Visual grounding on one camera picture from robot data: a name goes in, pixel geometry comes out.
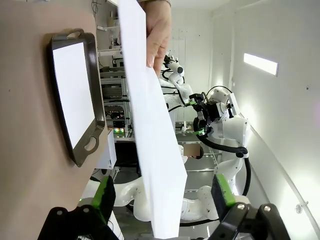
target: lab equipment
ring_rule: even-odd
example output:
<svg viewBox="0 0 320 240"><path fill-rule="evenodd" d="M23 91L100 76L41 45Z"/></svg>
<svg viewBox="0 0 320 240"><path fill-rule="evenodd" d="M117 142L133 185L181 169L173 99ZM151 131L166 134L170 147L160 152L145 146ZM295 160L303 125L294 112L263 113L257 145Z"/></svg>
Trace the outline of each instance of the lab equipment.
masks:
<svg viewBox="0 0 320 240"><path fill-rule="evenodd" d="M197 138L208 147L235 153L235 159L224 161L216 167L216 173L223 173L231 187L235 185L236 174L241 170L244 162L246 181L242 195L246 196L251 182L249 153L246 148L251 129L250 123L239 116L240 109L234 93L229 89L227 89L229 92L226 92L217 87L211 89L214 89L214 92L210 98L204 92L190 95L190 105L197 113L193 121L193 130ZM217 144L212 138L235 140L238 147Z"/></svg>

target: white paper on tray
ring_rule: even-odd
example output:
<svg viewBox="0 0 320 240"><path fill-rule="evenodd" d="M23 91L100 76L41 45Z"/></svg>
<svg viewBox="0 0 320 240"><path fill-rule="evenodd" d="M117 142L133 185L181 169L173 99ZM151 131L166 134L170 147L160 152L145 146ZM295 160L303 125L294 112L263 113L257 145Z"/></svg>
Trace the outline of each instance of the white paper on tray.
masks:
<svg viewBox="0 0 320 240"><path fill-rule="evenodd" d="M146 15L119 1L121 42L134 135L155 238L178 237L187 173L159 80L146 67Z"/></svg>

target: white robot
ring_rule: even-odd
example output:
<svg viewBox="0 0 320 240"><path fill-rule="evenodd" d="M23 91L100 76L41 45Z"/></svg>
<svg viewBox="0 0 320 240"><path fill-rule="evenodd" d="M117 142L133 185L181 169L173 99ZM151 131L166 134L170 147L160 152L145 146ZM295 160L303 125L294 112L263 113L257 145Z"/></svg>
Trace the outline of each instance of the white robot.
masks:
<svg viewBox="0 0 320 240"><path fill-rule="evenodd" d="M164 99L169 110L178 106L185 107L190 99L189 96L193 94L193 91L189 84L185 83L184 76L185 71L179 64L178 59L174 56L166 55L164 58L164 67L162 71L162 77L159 78L160 85L164 92Z"/></svg>
<svg viewBox="0 0 320 240"><path fill-rule="evenodd" d="M246 195L251 180L249 154L246 149L251 126L247 119L239 116L240 109L234 93L215 89L209 99L207 96L204 98L203 94L194 94L190 98L192 98L193 103L196 103L192 105L197 111L193 129L197 132L199 140L213 149L236 154L236 158L218 164L215 173L223 174L230 188L234 189L236 174L245 162L247 180L243 193ZM234 140L238 147L216 144L211 141L212 138Z"/></svg>
<svg viewBox="0 0 320 240"><path fill-rule="evenodd" d="M247 146L248 142L250 124L248 120L244 118L233 117L233 115L238 115L240 113L234 94L228 94L225 91L216 89L210 99L208 99L207 104L203 102L203 98L197 96L196 94L194 97L196 99L191 97L191 102L202 106L194 107L198 113L198 120L195 120L193 127L201 127L201 124L203 124L201 121L206 122L206 128L199 131L198 135L201 134L204 136L207 134L206 132L209 132L211 133L209 138L235 140L237 141L238 146L246 149L245 147ZM209 144L207 141L211 142L208 139L201 140L204 144ZM218 145L219 144L212 143L211 146L216 147ZM225 147L226 150L236 149L235 147L223 147ZM243 158L248 158L248 151L240 157L220 163L215 169L217 174L221 173L224 175L231 189L233 189L232 187L235 184L234 182L236 174L243 166ZM134 200L134 216L143 222L151 220L150 206L146 198L142 177L128 183L115 184L114 188L116 192L115 207L124 207ZM218 213L211 195L211 187L203 186L197 191L196 194L196 200L190 200L187 198L183 199L181 219L194 221L200 219L201 217L205 217L209 220L216 220L218 218ZM245 196L235 196L235 198L237 202L249 203Z"/></svg>

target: white paper sheet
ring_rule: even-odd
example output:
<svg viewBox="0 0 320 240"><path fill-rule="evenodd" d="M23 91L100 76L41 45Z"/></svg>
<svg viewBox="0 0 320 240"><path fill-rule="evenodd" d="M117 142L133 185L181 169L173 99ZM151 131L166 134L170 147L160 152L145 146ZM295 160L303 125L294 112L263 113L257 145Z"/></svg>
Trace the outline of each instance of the white paper sheet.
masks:
<svg viewBox="0 0 320 240"><path fill-rule="evenodd" d="M73 148L95 119L84 44L53 50L54 70L62 110Z"/></svg>
<svg viewBox="0 0 320 240"><path fill-rule="evenodd" d="M159 80L146 67L146 15L120 0L119 16L134 135L155 238L178 237L187 173Z"/></svg>

